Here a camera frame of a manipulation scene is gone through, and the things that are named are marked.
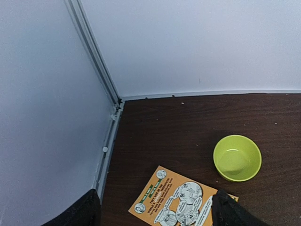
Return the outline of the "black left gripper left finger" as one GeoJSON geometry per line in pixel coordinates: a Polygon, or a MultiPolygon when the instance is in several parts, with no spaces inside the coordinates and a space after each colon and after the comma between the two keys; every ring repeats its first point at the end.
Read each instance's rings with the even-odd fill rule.
{"type": "Polygon", "coordinates": [[[90,189],[73,205],[43,226],[100,226],[101,202],[97,191],[90,189]]]}

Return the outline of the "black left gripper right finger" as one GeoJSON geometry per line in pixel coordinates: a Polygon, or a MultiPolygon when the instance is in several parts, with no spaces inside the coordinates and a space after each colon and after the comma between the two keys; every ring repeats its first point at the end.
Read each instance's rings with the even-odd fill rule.
{"type": "Polygon", "coordinates": [[[268,226],[223,190],[218,190],[212,201],[213,226],[268,226]]]}

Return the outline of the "orange comic paperback book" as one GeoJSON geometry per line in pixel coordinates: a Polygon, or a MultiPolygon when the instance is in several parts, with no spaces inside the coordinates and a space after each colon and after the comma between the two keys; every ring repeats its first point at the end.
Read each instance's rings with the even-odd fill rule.
{"type": "Polygon", "coordinates": [[[151,226],[211,226],[217,189],[158,166],[129,213],[151,226]]]}

